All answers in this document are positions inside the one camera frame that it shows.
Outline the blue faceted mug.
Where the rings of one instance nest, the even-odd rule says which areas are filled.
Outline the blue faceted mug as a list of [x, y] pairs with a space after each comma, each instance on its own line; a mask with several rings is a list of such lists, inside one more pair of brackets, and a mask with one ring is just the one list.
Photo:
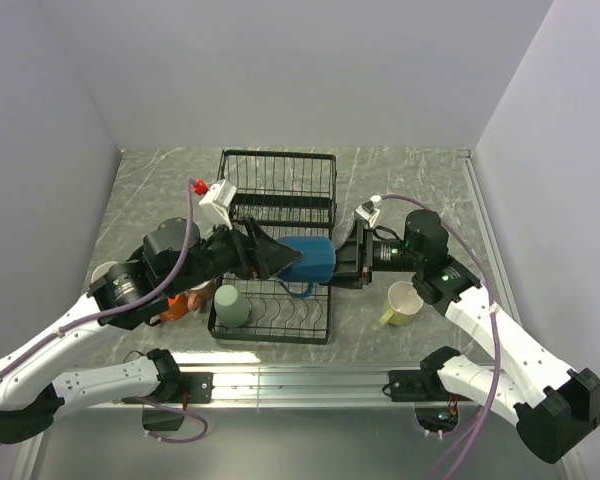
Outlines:
[[[328, 281], [335, 270], [335, 247], [324, 236], [288, 236], [278, 241], [302, 253], [302, 259], [281, 271], [277, 282], [291, 298], [303, 299], [312, 295], [316, 285]], [[303, 292], [293, 292], [290, 283], [306, 283]]]

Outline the yellow mug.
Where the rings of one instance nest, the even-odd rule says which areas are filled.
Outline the yellow mug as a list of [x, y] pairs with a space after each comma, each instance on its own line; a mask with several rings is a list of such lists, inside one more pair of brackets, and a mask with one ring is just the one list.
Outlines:
[[411, 282], [398, 281], [387, 292], [385, 311], [379, 318], [382, 325], [405, 326], [419, 313], [424, 301]]

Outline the mint green cup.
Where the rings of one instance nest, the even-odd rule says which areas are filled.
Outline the mint green cup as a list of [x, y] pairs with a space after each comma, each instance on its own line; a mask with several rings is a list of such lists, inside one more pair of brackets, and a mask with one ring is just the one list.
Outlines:
[[237, 328], [245, 324], [252, 311], [246, 296], [230, 284], [222, 285], [216, 290], [214, 308], [218, 321], [227, 328]]

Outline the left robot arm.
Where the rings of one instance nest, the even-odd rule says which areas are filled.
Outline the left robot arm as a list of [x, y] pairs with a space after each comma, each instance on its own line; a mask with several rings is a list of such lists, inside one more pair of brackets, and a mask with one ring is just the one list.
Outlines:
[[226, 273], [269, 279], [301, 260], [298, 250], [272, 239], [254, 219], [247, 219], [246, 227], [241, 233], [221, 226], [202, 239], [191, 220], [162, 222], [66, 314], [1, 358], [0, 443], [23, 442], [55, 419], [92, 405], [132, 397], [154, 402], [176, 398], [182, 374], [165, 349], [111, 367], [72, 367], [100, 343], [149, 323], [179, 293]]

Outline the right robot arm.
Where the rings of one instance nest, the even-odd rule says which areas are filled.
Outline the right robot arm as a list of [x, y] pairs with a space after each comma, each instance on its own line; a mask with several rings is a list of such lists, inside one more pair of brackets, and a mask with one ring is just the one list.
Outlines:
[[600, 379], [575, 370], [525, 331], [494, 300], [489, 289], [450, 255], [449, 230], [440, 216], [417, 209], [405, 220], [403, 236], [377, 236], [378, 208], [360, 205], [346, 240], [336, 250], [334, 287], [362, 288], [375, 272], [410, 272], [416, 294], [467, 333], [494, 361], [480, 367], [451, 347], [421, 363], [425, 395], [458, 394], [481, 411], [475, 433], [489, 413], [513, 425], [523, 444], [554, 464], [600, 423]]

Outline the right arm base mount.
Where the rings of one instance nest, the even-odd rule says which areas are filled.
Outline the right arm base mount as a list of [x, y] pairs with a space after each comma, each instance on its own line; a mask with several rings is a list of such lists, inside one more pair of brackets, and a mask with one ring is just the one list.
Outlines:
[[397, 369], [388, 372], [387, 395], [392, 402], [442, 402], [451, 393], [445, 389], [438, 371], [444, 364], [460, 355], [452, 347], [444, 346], [425, 357], [418, 369]]

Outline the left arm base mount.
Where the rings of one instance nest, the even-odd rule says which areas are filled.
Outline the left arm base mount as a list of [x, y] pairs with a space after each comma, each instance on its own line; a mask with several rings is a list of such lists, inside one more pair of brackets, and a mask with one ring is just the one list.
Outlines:
[[147, 394], [137, 394], [137, 397], [156, 403], [208, 404], [211, 401], [212, 372], [183, 371], [166, 349], [150, 350], [135, 359], [134, 363], [138, 366], [141, 360], [155, 368], [156, 373], [149, 374], [149, 377], [157, 381], [157, 386]]

